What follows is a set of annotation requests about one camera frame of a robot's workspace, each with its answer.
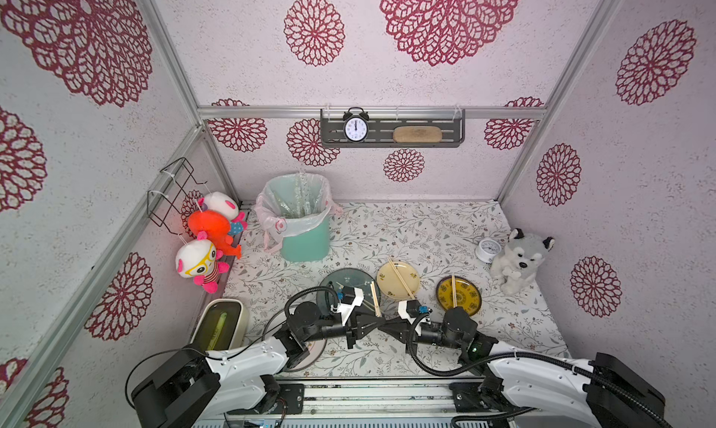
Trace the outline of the red orange plush toy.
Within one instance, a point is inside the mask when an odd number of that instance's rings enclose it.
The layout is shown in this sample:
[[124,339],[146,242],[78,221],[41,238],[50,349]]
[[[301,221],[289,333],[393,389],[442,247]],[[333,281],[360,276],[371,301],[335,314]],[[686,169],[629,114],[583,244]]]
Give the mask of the red orange plush toy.
[[242,257],[242,247],[233,245],[229,220],[214,211],[197,211],[188,217],[189,230],[198,240],[207,239],[225,256]]

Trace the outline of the white pink plush doll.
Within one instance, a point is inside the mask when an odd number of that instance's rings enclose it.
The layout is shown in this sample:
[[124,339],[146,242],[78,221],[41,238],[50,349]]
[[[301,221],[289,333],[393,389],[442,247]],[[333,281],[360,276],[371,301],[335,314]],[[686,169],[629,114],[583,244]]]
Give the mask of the white pink plush doll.
[[246,213],[240,209],[239,204],[222,192],[212,192],[198,199],[203,211],[219,213],[230,224],[229,235],[236,236],[246,230]]

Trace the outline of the white orange patterned plate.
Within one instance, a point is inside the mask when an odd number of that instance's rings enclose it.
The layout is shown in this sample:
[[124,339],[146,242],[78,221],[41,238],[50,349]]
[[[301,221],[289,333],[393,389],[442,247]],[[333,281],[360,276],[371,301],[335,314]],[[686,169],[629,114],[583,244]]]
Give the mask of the white orange patterned plate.
[[[272,337],[275,333],[277,333],[280,328],[283,326],[283,323],[285,322],[285,314],[283,313],[283,310],[279,310],[279,312],[276,312],[270,317],[270,319],[266,322],[266,325],[264,326],[262,330],[262,340],[267,340],[268,338]],[[283,372],[285,373],[291,373],[291,372],[299,372],[302,370],[305,370],[307,368],[310,368],[314,363],[318,361],[318,359],[321,357],[321,355],[324,353],[324,350],[326,349],[327,340],[313,340],[313,341],[306,341],[305,347],[307,349],[307,353],[302,355],[299,360],[289,360],[285,368],[283,369]]]

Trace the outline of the cream round plate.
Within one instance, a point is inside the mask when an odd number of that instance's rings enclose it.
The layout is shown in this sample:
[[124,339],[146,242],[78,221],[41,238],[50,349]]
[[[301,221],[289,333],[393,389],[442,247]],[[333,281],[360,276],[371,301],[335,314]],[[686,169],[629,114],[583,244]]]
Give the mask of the cream round plate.
[[[417,269],[410,266],[408,263],[401,261],[395,261],[395,265],[401,272],[401,275],[412,290],[413,294],[416,296],[421,284],[421,276],[417,272]],[[382,294],[386,295],[390,299],[397,301],[410,300],[408,293],[404,290],[402,284],[400,284],[399,280],[395,276],[389,262],[379,268],[376,282]]]

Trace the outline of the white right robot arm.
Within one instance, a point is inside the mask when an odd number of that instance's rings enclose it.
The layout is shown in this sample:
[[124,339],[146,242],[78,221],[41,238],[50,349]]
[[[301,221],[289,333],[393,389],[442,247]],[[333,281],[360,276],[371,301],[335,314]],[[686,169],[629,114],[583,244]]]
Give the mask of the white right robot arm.
[[[433,322],[418,301],[400,316],[382,319],[380,331],[403,342],[422,371],[440,378],[470,372],[484,379],[478,405],[507,417],[545,410],[591,427],[666,427],[666,400],[654,386],[608,353],[593,359],[557,358],[522,350],[481,333],[462,308]],[[419,344],[456,350],[458,368],[438,370],[419,358]]]

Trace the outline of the yellow patterned plate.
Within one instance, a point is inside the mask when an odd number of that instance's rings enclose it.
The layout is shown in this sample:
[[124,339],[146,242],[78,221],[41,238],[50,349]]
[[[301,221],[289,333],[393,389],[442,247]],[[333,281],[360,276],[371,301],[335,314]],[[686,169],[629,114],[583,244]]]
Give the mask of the yellow patterned plate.
[[[482,307],[482,297],[479,289],[466,278],[456,277],[458,307],[467,312],[470,317],[476,316]],[[453,309],[450,287],[451,275],[441,279],[436,285],[436,299],[443,310]]]

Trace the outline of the grey wall shelf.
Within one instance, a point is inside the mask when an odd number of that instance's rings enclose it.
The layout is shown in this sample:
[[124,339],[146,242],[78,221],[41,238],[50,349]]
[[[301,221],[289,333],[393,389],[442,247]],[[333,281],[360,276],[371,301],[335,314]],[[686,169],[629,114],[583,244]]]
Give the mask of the grey wall shelf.
[[[433,118],[409,118],[396,113],[392,118],[373,118],[369,120],[367,138],[361,143],[351,143],[343,132],[343,112],[332,112],[328,109],[320,111],[319,134],[320,142],[325,148],[456,148],[465,139],[465,111],[455,108],[447,116]],[[443,139],[438,144],[397,144],[393,141],[393,131],[401,126],[436,126],[443,132]]]

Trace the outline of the dark green glass plate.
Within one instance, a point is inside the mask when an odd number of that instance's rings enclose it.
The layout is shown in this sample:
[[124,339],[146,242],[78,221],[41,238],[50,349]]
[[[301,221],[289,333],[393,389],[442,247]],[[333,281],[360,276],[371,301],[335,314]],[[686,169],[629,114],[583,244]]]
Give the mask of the dark green glass plate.
[[[361,288],[365,297],[373,304],[370,283],[374,281],[373,277],[361,269],[344,268],[331,272],[320,282],[320,286],[330,287],[337,293],[340,293],[345,286]],[[377,291],[379,303],[381,301],[380,290]]]

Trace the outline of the green trash bin with bag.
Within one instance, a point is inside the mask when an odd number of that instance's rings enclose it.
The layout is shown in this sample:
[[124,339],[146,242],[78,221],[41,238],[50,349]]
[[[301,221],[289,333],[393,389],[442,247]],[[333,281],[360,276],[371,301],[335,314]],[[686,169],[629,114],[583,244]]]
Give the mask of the green trash bin with bag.
[[298,172],[266,183],[254,206],[264,251],[288,262],[323,260],[330,250],[329,220],[342,214],[328,179]]

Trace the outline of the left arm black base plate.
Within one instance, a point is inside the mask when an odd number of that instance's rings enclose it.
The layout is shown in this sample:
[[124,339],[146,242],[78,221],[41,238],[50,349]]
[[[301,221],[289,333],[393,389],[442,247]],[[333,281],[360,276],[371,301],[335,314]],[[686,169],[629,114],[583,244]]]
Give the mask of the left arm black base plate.
[[234,409],[229,411],[229,415],[300,415],[303,412],[305,390],[302,383],[280,384],[277,392],[269,392],[252,409]]

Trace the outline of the black alarm clock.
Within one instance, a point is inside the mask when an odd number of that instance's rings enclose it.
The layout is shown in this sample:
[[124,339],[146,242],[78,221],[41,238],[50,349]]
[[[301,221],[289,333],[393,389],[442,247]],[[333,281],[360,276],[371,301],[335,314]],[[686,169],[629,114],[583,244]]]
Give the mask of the black alarm clock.
[[351,143],[361,143],[368,135],[369,113],[360,106],[352,106],[343,114],[343,132]]

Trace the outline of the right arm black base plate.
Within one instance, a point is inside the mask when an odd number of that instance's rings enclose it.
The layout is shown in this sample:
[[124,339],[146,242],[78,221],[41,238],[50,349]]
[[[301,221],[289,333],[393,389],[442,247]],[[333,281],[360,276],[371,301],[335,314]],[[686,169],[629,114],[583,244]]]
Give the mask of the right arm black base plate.
[[449,385],[457,413],[484,412],[493,409],[490,398],[483,393],[482,381],[454,381]]

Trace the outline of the small white round timer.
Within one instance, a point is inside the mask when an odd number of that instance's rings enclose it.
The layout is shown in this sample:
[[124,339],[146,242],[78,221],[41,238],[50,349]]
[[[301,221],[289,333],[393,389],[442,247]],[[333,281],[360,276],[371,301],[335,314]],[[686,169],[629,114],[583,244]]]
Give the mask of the small white round timer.
[[490,238],[483,238],[477,244],[477,258],[483,263],[491,264],[501,250],[500,243]]

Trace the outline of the white plush doll yellow glasses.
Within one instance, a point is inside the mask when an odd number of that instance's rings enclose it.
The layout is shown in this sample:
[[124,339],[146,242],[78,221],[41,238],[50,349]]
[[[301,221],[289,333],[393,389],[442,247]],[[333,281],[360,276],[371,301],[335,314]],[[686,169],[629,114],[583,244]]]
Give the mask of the white plush doll yellow glasses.
[[185,243],[175,255],[176,272],[191,279],[206,293],[218,291],[220,276],[229,272],[229,264],[222,261],[224,253],[212,243],[205,231],[197,239]]

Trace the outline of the grey husky plush dog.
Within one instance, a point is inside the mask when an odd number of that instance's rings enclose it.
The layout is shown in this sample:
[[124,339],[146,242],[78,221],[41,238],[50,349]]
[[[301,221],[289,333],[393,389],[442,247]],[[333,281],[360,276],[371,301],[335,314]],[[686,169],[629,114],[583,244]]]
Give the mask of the grey husky plush dog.
[[506,296],[514,296],[528,287],[556,244],[553,237],[543,237],[514,228],[507,243],[492,260],[490,277]]

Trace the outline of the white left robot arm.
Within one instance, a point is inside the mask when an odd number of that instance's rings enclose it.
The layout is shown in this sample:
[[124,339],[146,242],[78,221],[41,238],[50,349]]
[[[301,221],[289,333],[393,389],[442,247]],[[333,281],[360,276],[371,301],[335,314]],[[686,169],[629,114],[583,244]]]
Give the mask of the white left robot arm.
[[232,350],[201,351],[191,344],[168,350],[166,362],[126,389],[127,402],[143,427],[190,427],[235,410],[271,409],[281,389],[276,375],[307,357],[308,342],[345,338],[352,348],[385,325],[363,300],[363,291],[351,287],[302,290],[286,301],[285,320],[270,337]]

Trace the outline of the wooden brush on shelf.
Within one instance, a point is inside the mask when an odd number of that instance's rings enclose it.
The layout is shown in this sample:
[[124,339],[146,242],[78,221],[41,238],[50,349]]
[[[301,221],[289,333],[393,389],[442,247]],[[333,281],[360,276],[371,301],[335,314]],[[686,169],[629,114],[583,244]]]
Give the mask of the wooden brush on shelf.
[[397,144],[438,144],[443,132],[436,126],[401,126],[393,131],[393,141]]

